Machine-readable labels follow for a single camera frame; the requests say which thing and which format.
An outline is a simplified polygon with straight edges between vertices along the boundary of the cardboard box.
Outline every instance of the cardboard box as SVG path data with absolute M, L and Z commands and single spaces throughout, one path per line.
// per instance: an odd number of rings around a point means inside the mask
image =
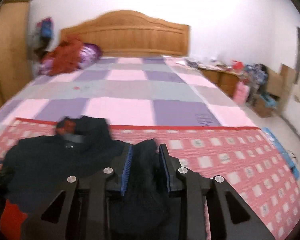
M 266 107 L 266 102 L 261 98 L 260 95 L 256 95 L 254 104 L 253 104 L 253 111 L 259 115 L 260 117 L 270 117 L 272 116 L 272 107 Z
M 274 95 L 277 97 L 281 96 L 282 86 L 283 86 L 283 77 L 277 72 L 267 67 L 268 71 L 268 83 L 266 87 L 266 92 L 270 95 Z
M 296 71 L 284 64 L 281 65 L 280 75 L 282 76 L 283 85 L 282 85 L 282 93 L 280 96 L 280 100 L 278 102 L 277 113 L 281 114 L 289 100 L 289 97 L 292 93 L 292 87 L 296 79 Z

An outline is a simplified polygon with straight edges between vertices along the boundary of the pink bag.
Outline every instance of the pink bag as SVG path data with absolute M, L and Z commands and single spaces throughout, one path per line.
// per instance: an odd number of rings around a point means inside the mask
M 234 92 L 233 101 L 237 103 L 237 105 L 243 105 L 248 98 L 250 92 L 250 87 L 243 84 L 243 82 L 237 83 L 237 88 Z

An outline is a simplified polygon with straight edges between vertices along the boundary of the pink patterned quilt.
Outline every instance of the pink patterned quilt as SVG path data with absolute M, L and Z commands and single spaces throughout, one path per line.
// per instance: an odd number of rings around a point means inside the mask
M 0 157 L 18 139 L 52 135 L 55 122 L 19 119 L 0 136 Z M 202 176 L 221 175 L 260 217 L 277 240 L 300 218 L 300 192 L 285 161 L 257 127 L 110 127 L 114 139 L 166 143 L 170 155 Z M 209 219 L 206 219 L 209 233 Z

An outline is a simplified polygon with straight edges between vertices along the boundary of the blue mat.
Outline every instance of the blue mat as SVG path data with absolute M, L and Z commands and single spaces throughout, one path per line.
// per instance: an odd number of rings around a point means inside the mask
M 300 172 L 298 171 L 295 163 L 291 160 L 289 154 L 284 149 L 284 147 L 281 145 L 281 143 L 278 141 L 278 139 L 273 135 L 273 133 L 269 130 L 269 128 L 262 128 L 261 129 L 265 135 L 268 137 L 268 139 L 272 142 L 272 144 L 277 148 L 277 150 L 280 152 L 281 156 L 286 161 L 288 167 L 290 168 L 293 176 L 296 180 L 300 179 Z

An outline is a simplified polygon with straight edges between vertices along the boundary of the black garment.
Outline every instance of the black garment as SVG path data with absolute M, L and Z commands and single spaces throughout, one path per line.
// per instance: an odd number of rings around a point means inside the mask
M 83 143 L 71 142 L 73 148 L 66 148 L 69 142 L 56 134 L 22 139 L 7 152 L 3 167 L 14 170 L 7 198 L 22 212 L 32 213 L 69 176 L 90 176 L 121 155 L 124 142 L 111 139 L 105 119 L 83 116 L 71 121 L 75 134 L 83 135 Z
M 66 148 L 69 141 L 60 134 L 27 138 L 5 157 L 3 166 L 15 172 L 7 198 L 23 212 L 32 213 L 69 176 L 90 176 L 122 154 L 125 143 L 111 139 L 104 119 L 65 118 L 57 128 L 67 119 L 75 122 L 74 134 L 82 136 L 82 143 Z M 113 239 L 178 239 L 180 200 L 169 199 L 162 186 L 157 149 L 154 140 L 133 145 L 124 199 L 110 205 Z

